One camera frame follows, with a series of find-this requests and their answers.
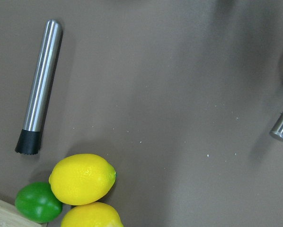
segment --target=wooden cutting board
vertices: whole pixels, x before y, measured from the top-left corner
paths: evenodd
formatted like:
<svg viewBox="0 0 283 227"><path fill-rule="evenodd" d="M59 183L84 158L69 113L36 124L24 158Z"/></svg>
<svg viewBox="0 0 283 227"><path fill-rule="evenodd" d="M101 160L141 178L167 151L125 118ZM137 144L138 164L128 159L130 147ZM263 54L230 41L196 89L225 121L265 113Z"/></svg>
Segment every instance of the wooden cutting board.
<svg viewBox="0 0 283 227"><path fill-rule="evenodd" d="M15 206L0 200L0 227L46 227L23 217Z"/></svg>

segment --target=citrus fruit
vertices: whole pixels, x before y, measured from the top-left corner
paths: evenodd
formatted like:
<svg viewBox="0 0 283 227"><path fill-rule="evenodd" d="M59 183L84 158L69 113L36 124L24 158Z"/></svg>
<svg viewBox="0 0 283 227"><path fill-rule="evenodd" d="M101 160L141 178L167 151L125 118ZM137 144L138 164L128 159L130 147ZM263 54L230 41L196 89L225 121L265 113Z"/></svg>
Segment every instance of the citrus fruit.
<svg viewBox="0 0 283 227"><path fill-rule="evenodd" d="M61 227L124 227L117 211L102 202L74 207L62 219Z"/></svg>
<svg viewBox="0 0 283 227"><path fill-rule="evenodd" d="M26 218L45 223L62 211L62 203L53 195L50 184L35 182L22 188L15 199L15 207Z"/></svg>
<svg viewBox="0 0 283 227"><path fill-rule="evenodd" d="M101 156L77 154L56 164L49 183L61 202L84 205L102 198L115 182L116 172Z"/></svg>

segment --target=black plastic base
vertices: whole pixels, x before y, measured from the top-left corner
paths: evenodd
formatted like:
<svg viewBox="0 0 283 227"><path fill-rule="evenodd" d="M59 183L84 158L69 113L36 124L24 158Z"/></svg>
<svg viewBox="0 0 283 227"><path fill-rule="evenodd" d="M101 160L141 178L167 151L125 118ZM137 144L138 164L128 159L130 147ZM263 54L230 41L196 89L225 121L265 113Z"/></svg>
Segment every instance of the black plastic base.
<svg viewBox="0 0 283 227"><path fill-rule="evenodd" d="M25 155L35 155L41 147L41 132L22 129L15 151Z"/></svg>

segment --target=lemon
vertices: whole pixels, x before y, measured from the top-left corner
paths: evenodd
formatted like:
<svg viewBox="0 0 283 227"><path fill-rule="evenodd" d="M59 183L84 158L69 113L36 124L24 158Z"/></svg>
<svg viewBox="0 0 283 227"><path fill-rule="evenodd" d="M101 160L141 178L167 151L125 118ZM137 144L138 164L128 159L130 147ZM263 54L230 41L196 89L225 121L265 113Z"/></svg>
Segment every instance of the lemon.
<svg viewBox="0 0 283 227"><path fill-rule="evenodd" d="M108 204L94 202L74 207L62 219L61 227L124 227L117 211Z"/></svg>
<svg viewBox="0 0 283 227"><path fill-rule="evenodd" d="M56 164L49 183L59 201L70 205L84 205L106 195L113 186L115 177L115 169L101 156L77 154Z"/></svg>

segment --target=gray countertop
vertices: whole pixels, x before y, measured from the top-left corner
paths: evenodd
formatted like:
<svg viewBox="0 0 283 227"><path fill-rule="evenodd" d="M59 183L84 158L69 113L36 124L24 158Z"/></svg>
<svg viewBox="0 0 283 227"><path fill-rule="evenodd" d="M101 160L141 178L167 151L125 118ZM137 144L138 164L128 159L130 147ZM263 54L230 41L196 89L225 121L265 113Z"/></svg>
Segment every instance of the gray countertop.
<svg viewBox="0 0 283 227"><path fill-rule="evenodd" d="M48 19L38 155L14 151ZM283 0L0 1L0 199L96 153L126 227L283 227ZM69 206L49 227L57 227Z"/></svg>

